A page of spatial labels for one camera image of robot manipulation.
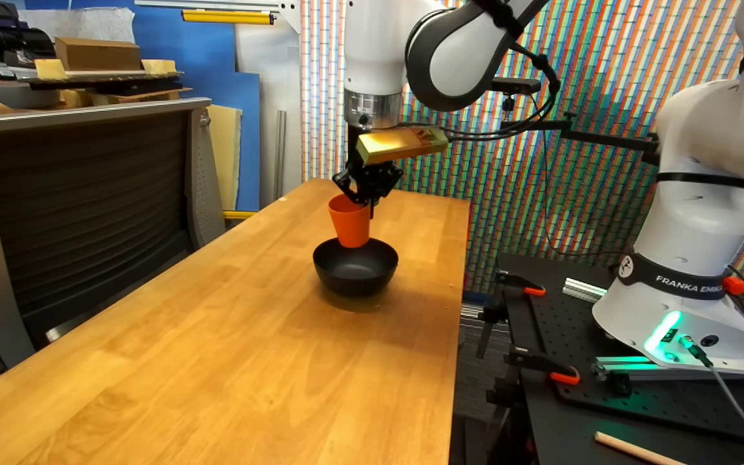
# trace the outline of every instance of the green light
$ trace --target green light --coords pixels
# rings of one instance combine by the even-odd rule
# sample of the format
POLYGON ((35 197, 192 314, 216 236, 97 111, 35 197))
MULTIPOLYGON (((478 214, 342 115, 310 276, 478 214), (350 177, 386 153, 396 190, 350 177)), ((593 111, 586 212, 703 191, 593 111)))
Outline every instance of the green light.
POLYGON ((646 342, 646 352, 652 352, 656 359, 668 359, 662 352, 662 338, 679 324, 679 317, 683 314, 664 315, 664 320, 655 329, 652 338, 646 342))

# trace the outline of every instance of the black cable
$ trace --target black cable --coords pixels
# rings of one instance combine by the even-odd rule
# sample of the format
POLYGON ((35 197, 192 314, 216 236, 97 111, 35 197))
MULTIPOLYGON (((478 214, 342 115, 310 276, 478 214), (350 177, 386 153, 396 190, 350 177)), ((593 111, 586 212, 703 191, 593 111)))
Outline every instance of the black cable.
POLYGON ((544 139, 544 153, 537 156, 540 161, 540 184, 544 184, 544 214, 540 221, 546 221, 546 236, 540 236, 544 243, 548 243, 548 239, 553 239, 553 171, 557 171, 557 161, 551 161, 551 137, 544 139))
POLYGON ((728 267, 731 275, 736 275, 744 281, 744 275, 736 267, 728 267))
POLYGON ((557 107, 557 95, 560 90, 560 80, 557 75, 557 71, 551 68, 548 55, 533 55, 531 49, 526 49, 523 45, 513 45, 509 49, 520 51, 523 57, 527 57, 540 73, 546 73, 548 77, 548 99, 544 107, 537 107, 526 121, 518 121, 513 130, 505 131, 461 131, 453 126, 439 126, 447 131, 451 143, 496 143, 496 139, 509 139, 518 137, 523 131, 531 130, 533 121, 544 121, 551 116, 553 107, 557 107))
POLYGON ((505 6, 502 0, 474 2, 495 18, 496 28, 506 28, 513 38, 520 38, 526 33, 526 23, 514 15, 513 6, 505 6))

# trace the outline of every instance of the white panel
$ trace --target white panel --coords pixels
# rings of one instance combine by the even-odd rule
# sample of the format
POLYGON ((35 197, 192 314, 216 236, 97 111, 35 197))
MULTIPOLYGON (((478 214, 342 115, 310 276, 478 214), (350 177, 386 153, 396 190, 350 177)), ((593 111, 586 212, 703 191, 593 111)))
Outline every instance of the white panel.
POLYGON ((300 37, 288 27, 238 27, 238 71, 261 77, 261 200, 278 200, 303 181, 300 37), (288 111, 285 187, 278 187, 279 111, 288 111))
POLYGON ((135 41, 135 13, 129 9, 22 11, 19 15, 49 37, 135 41))
POLYGON ((442 41, 431 57, 431 80, 444 95, 470 94, 495 62, 495 49, 505 38, 495 18, 480 15, 442 41))
POLYGON ((226 233, 210 124, 205 109, 192 111, 192 222, 196 245, 208 245, 226 233))

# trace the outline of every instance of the wooden tabletop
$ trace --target wooden tabletop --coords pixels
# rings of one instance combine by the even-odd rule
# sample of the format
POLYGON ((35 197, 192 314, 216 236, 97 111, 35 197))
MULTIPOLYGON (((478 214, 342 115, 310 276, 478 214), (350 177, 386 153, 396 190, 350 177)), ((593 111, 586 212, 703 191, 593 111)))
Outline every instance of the wooden tabletop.
POLYGON ((467 201, 393 191, 377 298, 324 292, 314 181, 0 377, 0 463, 447 463, 467 201))

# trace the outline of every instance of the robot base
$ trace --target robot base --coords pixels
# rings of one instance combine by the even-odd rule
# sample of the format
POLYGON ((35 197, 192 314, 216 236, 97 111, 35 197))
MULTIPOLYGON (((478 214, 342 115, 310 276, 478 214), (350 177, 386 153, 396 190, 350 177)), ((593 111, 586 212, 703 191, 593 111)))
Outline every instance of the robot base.
POLYGON ((616 281, 594 305, 594 320, 656 367, 706 373, 687 348, 703 346, 719 373, 744 374, 744 315, 724 301, 670 301, 646 285, 616 281))

